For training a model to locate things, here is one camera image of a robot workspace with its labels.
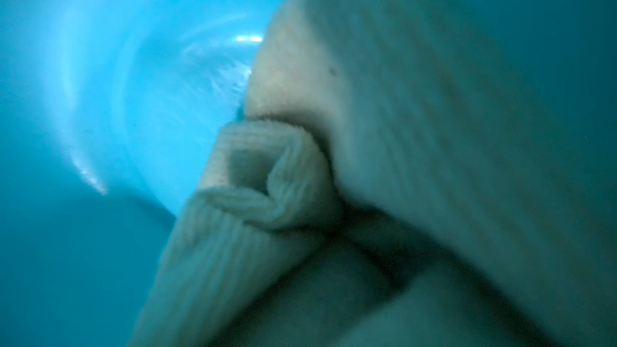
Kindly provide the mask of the beige cleaning cloth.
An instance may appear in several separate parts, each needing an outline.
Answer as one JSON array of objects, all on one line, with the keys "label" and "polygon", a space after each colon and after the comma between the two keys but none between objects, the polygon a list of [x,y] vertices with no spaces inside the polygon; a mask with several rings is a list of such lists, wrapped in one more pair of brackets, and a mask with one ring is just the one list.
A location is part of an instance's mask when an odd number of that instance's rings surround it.
[{"label": "beige cleaning cloth", "polygon": [[616,167],[460,0],[286,0],[131,346],[613,346]]}]

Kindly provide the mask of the blue plastic bucket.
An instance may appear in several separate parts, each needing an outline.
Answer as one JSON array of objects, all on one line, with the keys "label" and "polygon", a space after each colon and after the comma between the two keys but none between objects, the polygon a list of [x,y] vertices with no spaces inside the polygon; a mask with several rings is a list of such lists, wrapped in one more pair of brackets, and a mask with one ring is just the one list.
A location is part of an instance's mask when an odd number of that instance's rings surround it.
[{"label": "blue plastic bucket", "polygon": [[[1,0],[1,343],[122,346],[283,0]],[[465,0],[616,183],[616,0]]]}]

